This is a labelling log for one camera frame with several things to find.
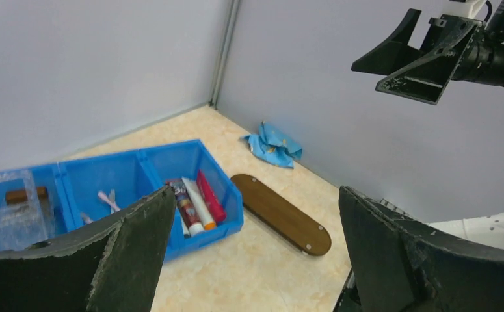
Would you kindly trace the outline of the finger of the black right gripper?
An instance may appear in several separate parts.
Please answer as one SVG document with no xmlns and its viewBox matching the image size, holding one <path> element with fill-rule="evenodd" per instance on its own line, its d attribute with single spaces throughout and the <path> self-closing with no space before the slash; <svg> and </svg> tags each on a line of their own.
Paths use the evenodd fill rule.
<svg viewBox="0 0 504 312">
<path fill-rule="evenodd" d="M 435 105 L 453 78 L 472 42 L 479 38 L 474 19 L 431 19 L 422 55 L 381 79 L 375 90 Z"/>
<path fill-rule="evenodd" d="M 408 9 L 396 29 L 378 46 L 354 61 L 353 72 L 389 75 L 420 57 L 420 50 L 408 45 L 421 15 L 420 10 Z"/>
</svg>

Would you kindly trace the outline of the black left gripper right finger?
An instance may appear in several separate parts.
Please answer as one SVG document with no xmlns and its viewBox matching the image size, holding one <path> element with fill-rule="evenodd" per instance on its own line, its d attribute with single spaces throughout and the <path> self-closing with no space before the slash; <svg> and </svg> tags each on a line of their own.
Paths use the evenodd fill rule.
<svg viewBox="0 0 504 312">
<path fill-rule="evenodd" d="M 504 311 L 504 250 L 339 190 L 351 271 L 340 311 Z"/>
</svg>

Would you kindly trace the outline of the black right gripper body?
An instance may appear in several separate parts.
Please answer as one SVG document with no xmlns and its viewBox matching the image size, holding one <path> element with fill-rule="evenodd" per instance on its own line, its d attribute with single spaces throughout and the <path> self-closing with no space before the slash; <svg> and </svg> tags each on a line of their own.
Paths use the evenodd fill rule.
<svg viewBox="0 0 504 312">
<path fill-rule="evenodd" d="M 457 13 L 443 13 L 433 19 L 472 19 Z M 472 42 L 451 81 L 504 87 L 504 1 L 492 17 L 479 21 L 479 38 Z"/>
</svg>

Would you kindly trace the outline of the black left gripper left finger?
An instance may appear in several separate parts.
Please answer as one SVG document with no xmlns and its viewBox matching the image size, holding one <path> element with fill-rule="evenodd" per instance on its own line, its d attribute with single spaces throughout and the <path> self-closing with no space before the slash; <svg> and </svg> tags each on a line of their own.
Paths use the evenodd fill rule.
<svg viewBox="0 0 504 312">
<path fill-rule="evenodd" d="M 89 225 L 0 252 L 0 311 L 149 311 L 175 212 L 164 186 Z"/>
</svg>

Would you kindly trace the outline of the clear holder with wooden ends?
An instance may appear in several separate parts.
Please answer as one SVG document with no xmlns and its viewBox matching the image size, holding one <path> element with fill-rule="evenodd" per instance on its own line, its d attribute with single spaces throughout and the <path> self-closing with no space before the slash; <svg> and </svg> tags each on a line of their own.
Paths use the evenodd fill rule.
<svg viewBox="0 0 504 312">
<path fill-rule="evenodd" d="M 50 200 L 38 195 L 30 170 L 0 173 L 0 251 L 23 250 L 55 234 Z"/>
</svg>

